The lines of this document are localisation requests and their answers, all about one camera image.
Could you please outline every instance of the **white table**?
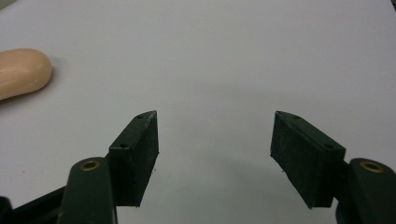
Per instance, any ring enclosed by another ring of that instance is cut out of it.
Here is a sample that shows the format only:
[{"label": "white table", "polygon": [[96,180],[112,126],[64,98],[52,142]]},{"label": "white table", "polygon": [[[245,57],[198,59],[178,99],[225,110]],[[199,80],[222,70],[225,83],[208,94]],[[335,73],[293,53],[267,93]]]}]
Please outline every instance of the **white table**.
[{"label": "white table", "polygon": [[0,102],[0,195],[17,207],[65,185],[156,109],[161,154],[120,224],[336,223],[337,202],[307,209],[269,156],[274,113],[395,170],[395,24],[389,0],[19,0],[0,50],[40,49],[54,74]]}]

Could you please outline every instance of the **brown object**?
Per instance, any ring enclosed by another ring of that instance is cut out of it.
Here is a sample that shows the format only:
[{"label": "brown object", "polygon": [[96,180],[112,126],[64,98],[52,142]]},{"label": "brown object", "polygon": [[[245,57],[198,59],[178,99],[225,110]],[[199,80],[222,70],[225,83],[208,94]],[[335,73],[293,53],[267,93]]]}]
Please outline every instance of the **brown object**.
[{"label": "brown object", "polygon": [[41,89],[51,73],[50,59],[39,50],[0,52],[0,100]]}]

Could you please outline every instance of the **screw hole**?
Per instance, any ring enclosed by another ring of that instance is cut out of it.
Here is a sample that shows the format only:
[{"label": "screw hole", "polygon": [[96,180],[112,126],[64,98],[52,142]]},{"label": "screw hole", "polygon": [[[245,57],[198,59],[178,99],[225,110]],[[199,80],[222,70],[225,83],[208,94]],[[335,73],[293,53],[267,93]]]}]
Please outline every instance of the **screw hole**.
[{"label": "screw hole", "polygon": [[98,168],[99,166],[100,166],[99,161],[86,161],[79,166],[79,169],[83,171],[91,171]]},{"label": "screw hole", "polygon": [[383,173],[384,172],[384,168],[382,168],[382,166],[374,163],[374,162],[370,162],[370,161],[363,161],[361,162],[361,167],[363,167],[364,169],[374,172],[374,173]]},{"label": "screw hole", "polygon": [[330,145],[330,144],[325,144],[324,146],[325,146],[326,148],[333,148],[333,146]]}]

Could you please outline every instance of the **tan rounded object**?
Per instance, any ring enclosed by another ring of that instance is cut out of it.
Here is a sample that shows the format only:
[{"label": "tan rounded object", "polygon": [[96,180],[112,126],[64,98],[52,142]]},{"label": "tan rounded object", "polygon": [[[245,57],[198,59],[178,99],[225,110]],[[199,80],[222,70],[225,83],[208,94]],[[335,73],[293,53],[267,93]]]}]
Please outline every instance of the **tan rounded object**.
[{"label": "tan rounded object", "polygon": [[51,73],[50,59],[39,50],[0,52],[0,100],[41,89]]}]

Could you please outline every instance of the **white surface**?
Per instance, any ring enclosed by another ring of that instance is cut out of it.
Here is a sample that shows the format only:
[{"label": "white surface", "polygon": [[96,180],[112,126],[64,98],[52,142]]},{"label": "white surface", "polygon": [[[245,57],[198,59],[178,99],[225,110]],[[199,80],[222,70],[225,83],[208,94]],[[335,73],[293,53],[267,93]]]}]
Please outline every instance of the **white surface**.
[{"label": "white surface", "polygon": [[125,223],[335,223],[269,156],[297,114],[396,169],[396,15],[389,0],[27,1],[0,11],[0,50],[47,53],[42,91],[0,102],[0,194],[13,206],[105,156],[158,111],[161,154]]}]

